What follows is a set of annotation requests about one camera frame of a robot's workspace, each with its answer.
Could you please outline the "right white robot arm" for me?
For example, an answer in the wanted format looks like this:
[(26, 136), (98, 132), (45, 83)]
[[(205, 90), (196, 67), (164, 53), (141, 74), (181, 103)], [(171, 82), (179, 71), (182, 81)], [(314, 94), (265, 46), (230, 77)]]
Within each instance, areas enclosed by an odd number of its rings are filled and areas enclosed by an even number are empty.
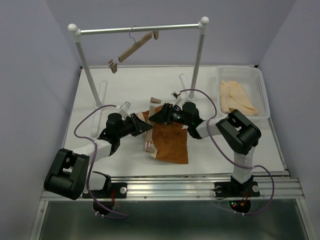
[(209, 123), (200, 117), (193, 102), (186, 102), (182, 109), (166, 103), (159, 112), (148, 118), (151, 122), (163, 125), (179, 123), (187, 126), (194, 139), (204, 139), (221, 135), (233, 150), (233, 172), (230, 181), (215, 183), (218, 198), (259, 197), (258, 183), (252, 174), (253, 154), (262, 136), (259, 128), (239, 110), (233, 110), (218, 122)]

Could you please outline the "wooden clip hanger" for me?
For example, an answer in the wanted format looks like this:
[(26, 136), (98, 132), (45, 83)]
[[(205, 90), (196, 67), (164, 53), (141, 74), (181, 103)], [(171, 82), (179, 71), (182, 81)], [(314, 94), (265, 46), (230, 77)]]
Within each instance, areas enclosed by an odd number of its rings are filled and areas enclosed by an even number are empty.
[[(148, 111), (148, 118), (147, 123), (151, 126), (153, 126), (153, 122), (149, 120), (149, 117), (152, 117), (156, 113), (156, 105), (159, 105), (161, 103), (161, 100), (155, 97), (150, 98), (150, 105), (149, 105), (149, 111)], [(145, 147), (144, 151), (150, 154), (155, 154), (156, 149), (153, 144), (152, 140), (152, 134), (153, 129), (151, 128), (145, 133)]]
[(111, 70), (113, 74), (115, 74), (118, 71), (118, 63), (124, 62), (127, 58), (129, 58), (133, 53), (135, 53), (137, 50), (139, 50), (144, 44), (146, 44), (149, 40), (159, 39), (159, 31), (150, 31), (146, 33), (142, 38), (139, 40), (136, 40), (134, 37), (131, 36), (131, 31), (129, 32), (129, 37), (134, 40), (134, 44), (131, 45), (129, 48), (127, 48), (125, 51), (123, 51), (117, 59), (113, 60), (111, 59), (108, 62), (108, 68)]

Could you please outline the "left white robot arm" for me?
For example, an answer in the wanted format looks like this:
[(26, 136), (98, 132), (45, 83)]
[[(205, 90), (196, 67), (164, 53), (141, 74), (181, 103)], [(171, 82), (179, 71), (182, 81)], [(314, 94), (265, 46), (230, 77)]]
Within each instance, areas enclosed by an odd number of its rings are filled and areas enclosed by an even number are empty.
[(105, 129), (96, 140), (78, 149), (61, 148), (57, 151), (43, 188), (71, 200), (78, 199), (88, 190), (89, 165), (113, 155), (122, 138), (128, 135), (136, 137), (152, 128), (151, 124), (139, 119), (135, 113), (125, 119), (120, 113), (109, 114)]

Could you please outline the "brown underwear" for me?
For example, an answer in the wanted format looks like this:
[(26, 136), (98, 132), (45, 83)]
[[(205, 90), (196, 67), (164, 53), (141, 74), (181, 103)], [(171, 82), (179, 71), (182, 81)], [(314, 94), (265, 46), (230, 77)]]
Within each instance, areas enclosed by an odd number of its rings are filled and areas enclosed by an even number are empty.
[(155, 152), (149, 155), (165, 163), (182, 164), (189, 163), (187, 139), (188, 132), (180, 123), (157, 124), (152, 123), (151, 148)]

